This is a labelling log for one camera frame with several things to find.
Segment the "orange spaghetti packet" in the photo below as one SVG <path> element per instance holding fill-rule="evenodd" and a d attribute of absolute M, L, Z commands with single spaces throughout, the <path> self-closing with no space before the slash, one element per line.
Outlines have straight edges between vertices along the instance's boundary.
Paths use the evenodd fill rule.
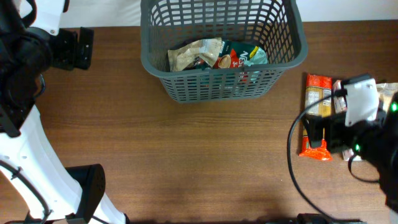
<path fill-rule="evenodd" d="M 331 95 L 332 78 L 321 75 L 307 74 L 305 86 L 305 106 Z M 323 101 L 309 109 L 309 115 L 327 117 L 331 115 L 331 99 Z M 309 157 L 319 161 L 332 161 L 331 154 L 326 149 L 327 143 L 323 138 L 320 147 L 311 147 L 306 128 L 303 128 L 301 157 Z"/>

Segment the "tissue multipack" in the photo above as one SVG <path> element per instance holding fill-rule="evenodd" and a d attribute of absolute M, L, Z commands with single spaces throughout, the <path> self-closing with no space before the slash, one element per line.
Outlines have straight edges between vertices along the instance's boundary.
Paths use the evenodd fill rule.
<path fill-rule="evenodd" d="M 334 84 L 332 86 L 332 91 L 334 93 L 340 89 L 342 89 L 341 80 L 337 80 L 336 82 L 334 82 Z M 334 103 L 335 114 L 342 113 L 347 110 L 346 101 L 343 96 L 334 96 L 333 103 Z M 342 156 L 345 161 L 348 161 L 350 159 L 350 157 L 352 157 L 353 155 L 354 155 L 354 153 L 353 153 L 352 149 L 347 149 L 342 152 Z"/>

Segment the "beige bag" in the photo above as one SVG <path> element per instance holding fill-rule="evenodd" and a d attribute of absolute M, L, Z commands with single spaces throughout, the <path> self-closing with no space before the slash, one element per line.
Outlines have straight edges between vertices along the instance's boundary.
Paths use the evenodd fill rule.
<path fill-rule="evenodd" d="M 376 88 L 379 101 L 382 103 L 382 109 L 387 112 L 392 97 L 398 90 L 398 83 L 379 83 L 376 85 Z"/>

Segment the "mint green snack packet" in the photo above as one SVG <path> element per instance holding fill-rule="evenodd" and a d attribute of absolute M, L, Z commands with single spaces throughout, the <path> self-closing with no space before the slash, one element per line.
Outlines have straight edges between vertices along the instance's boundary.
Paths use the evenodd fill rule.
<path fill-rule="evenodd" d="M 266 52 L 262 48 L 256 47 L 251 53 L 251 58 L 249 60 L 246 60 L 244 62 L 244 65 L 246 67 L 250 67 L 252 65 L 264 65 L 268 62 L 269 61 Z"/>

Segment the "beige paper pouch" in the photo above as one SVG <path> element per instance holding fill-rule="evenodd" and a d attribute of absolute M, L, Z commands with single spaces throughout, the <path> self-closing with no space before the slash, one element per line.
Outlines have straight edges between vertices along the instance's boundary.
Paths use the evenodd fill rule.
<path fill-rule="evenodd" d="M 180 72 L 192 68 L 200 62 L 213 67 L 223 48 L 221 37 L 196 40 L 177 50 L 168 50 L 171 72 Z"/>

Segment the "green coffee sachet bag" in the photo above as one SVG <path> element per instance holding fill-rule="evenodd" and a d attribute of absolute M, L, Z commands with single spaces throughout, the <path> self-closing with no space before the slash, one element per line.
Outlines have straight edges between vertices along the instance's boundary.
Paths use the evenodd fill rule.
<path fill-rule="evenodd" d="M 223 40 L 223 48 L 220 52 L 218 60 L 213 67 L 207 65 L 205 62 L 200 62 L 194 66 L 194 69 L 221 69 L 221 68 L 239 68 L 245 67 L 244 62 L 251 58 L 253 50 L 259 46 L 252 44 L 245 44 L 242 42 L 233 42 L 230 40 Z"/>

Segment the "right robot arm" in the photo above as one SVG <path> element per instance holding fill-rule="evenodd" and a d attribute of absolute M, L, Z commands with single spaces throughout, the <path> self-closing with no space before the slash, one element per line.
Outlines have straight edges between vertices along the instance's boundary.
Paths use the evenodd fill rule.
<path fill-rule="evenodd" d="M 348 127 L 346 112 L 328 117 L 305 115 L 301 120 L 309 132 L 311 146 L 326 141 L 326 149 L 334 154 L 352 149 L 354 155 L 371 163 L 379 172 L 386 205 L 397 211 L 397 93 L 388 111 L 379 109 L 374 121 L 361 120 Z"/>

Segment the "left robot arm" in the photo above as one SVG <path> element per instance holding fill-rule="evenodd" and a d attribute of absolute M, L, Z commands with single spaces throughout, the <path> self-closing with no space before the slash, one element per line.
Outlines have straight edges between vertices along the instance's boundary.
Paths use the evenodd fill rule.
<path fill-rule="evenodd" d="M 29 208 L 26 223 L 128 223 L 106 195 L 101 165 L 62 165 L 35 104 L 49 68 L 91 65 L 94 32 L 60 28 L 68 7 L 67 0 L 1 2 L 1 172 Z"/>

